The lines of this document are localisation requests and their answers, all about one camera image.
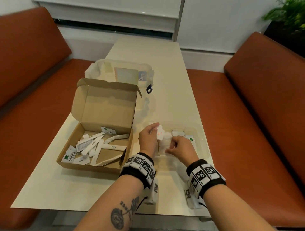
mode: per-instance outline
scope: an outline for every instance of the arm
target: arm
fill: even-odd
[[[186,167],[199,160],[191,142],[182,136],[173,137],[170,148],[165,152],[177,157]],[[274,231],[245,201],[223,184],[209,188],[203,199],[220,231]]]
[[[139,134],[140,152],[154,157],[156,147],[156,127],[147,126]],[[95,202],[75,231],[115,231],[128,230],[142,198],[143,183],[131,175],[120,176]]]

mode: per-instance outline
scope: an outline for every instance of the open cardboard box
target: open cardboard box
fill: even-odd
[[[127,161],[133,138],[132,123],[135,113],[137,92],[142,97],[137,85],[104,80],[82,78],[77,83],[72,116],[79,121],[72,132],[56,162],[68,169],[77,169],[94,172],[120,173],[121,166]],[[123,160],[113,161],[105,166],[90,166],[61,162],[70,145],[75,147],[84,134],[94,135],[102,132],[101,127],[116,131],[117,135],[129,134],[128,139],[114,140],[110,144],[127,146]],[[110,159],[122,151],[102,149],[96,163]]]

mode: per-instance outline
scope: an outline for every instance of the tabletop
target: tabletop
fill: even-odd
[[[138,133],[145,121],[192,122],[203,131],[178,43],[122,36],[106,58],[147,63],[155,72],[153,92],[148,95],[145,107],[135,112],[132,154],[139,151]],[[64,169],[56,163],[56,158],[77,123],[69,114],[11,207],[88,211],[114,182],[115,178],[110,174]],[[206,160],[213,164],[206,140],[201,146],[205,156],[209,156]],[[159,171],[157,178],[158,206],[155,211],[151,211],[148,205],[142,205],[137,213],[210,216],[206,208],[188,208],[184,183],[177,172]]]

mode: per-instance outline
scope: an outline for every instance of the hand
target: hand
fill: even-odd
[[[165,152],[177,157],[186,167],[199,160],[191,141],[183,136],[173,136],[170,148],[166,149]]]
[[[157,145],[157,126],[159,123],[148,125],[139,134],[140,152],[149,155],[152,159],[155,157],[155,149]]]

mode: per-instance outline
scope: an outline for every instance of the plastic storage box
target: plastic storage box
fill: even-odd
[[[137,97],[136,110],[144,107],[147,94],[151,93],[154,71],[144,63],[100,59],[85,71],[85,78],[138,85],[142,98]]]
[[[149,124],[156,122],[159,122],[160,125],[162,125],[162,129],[165,130],[165,132],[171,133],[173,129],[178,129],[180,131],[184,131],[187,137],[193,137],[192,143],[198,157],[200,159],[209,158],[210,152],[209,152],[208,144],[200,125],[196,123],[148,121],[143,123],[143,128],[145,128]],[[158,142],[158,146],[156,147],[156,152],[155,152],[155,160],[154,160],[154,165],[156,169],[159,171],[175,171],[176,167],[180,164],[179,160],[170,154],[166,154],[164,151],[165,151],[165,147],[160,146],[160,142]]]

